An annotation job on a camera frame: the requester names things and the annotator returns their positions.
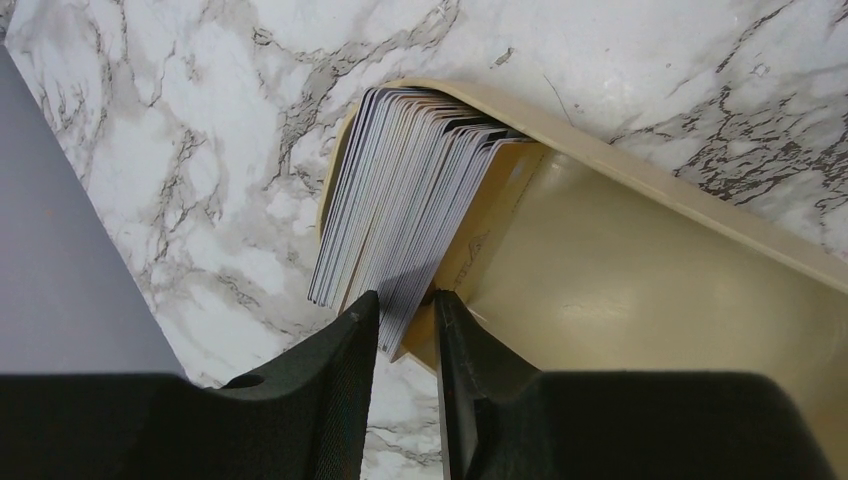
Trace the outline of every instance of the tray rim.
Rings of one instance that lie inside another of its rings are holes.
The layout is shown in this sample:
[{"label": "tray rim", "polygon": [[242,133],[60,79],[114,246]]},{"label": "tray rim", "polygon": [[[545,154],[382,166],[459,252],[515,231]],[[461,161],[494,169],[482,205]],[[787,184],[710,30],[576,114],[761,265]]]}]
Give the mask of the tray rim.
[{"label": "tray rim", "polygon": [[[440,91],[509,125],[593,171],[739,242],[774,261],[848,295],[848,264],[788,230],[746,212],[674,177],[639,157],[592,137],[528,102],[494,87],[432,78],[404,78],[384,87],[422,87]],[[359,102],[339,129],[318,202],[316,231],[320,241],[335,191],[341,159]]]}]

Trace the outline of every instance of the marble surface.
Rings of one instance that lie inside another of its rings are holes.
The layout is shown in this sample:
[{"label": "marble surface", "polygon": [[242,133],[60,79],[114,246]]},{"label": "marble surface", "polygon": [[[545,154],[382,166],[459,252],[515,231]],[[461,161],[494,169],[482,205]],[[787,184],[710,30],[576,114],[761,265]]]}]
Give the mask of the marble surface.
[{"label": "marble surface", "polygon": [[[843,0],[20,0],[6,39],[188,374],[325,325],[327,155],[363,89],[484,82],[848,258]],[[380,359],[364,478],[440,478],[436,385]]]},{"label": "marble surface", "polygon": [[12,13],[15,11],[15,3],[17,3],[17,0],[0,0],[0,42],[6,39],[9,22],[12,20]]}]

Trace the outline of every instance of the beige card holder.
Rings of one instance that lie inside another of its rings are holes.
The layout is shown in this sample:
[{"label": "beige card holder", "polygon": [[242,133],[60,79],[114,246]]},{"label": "beige card holder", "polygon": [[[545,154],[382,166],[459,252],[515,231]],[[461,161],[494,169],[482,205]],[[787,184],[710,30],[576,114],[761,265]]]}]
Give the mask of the beige card holder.
[{"label": "beige card holder", "polygon": [[[500,90],[387,86],[442,91],[539,142],[499,153],[434,288],[459,292],[484,328],[541,369],[766,374],[848,474],[848,265]],[[403,346],[435,368],[426,301]]]}]

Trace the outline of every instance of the gray panel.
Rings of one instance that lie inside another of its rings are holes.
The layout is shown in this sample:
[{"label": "gray panel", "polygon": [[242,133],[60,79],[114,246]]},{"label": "gray panel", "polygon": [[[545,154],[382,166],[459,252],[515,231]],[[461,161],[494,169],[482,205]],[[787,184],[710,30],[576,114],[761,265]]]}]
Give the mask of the gray panel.
[{"label": "gray panel", "polygon": [[0,374],[184,375],[0,47]]}]

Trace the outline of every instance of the black holder arm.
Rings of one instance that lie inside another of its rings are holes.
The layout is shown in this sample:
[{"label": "black holder arm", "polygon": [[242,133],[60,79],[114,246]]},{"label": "black holder arm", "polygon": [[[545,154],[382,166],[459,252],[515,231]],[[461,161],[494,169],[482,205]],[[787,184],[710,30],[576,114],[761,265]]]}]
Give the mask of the black holder arm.
[{"label": "black holder arm", "polygon": [[445,478],[834,478],[764,376],[542,372],[455,293],[434,301]]},{"label": "black holder arm", "polygon": [[170,375],[0,377],[0,476],[358,480],[378,317],[368,292],[218,390]]}]

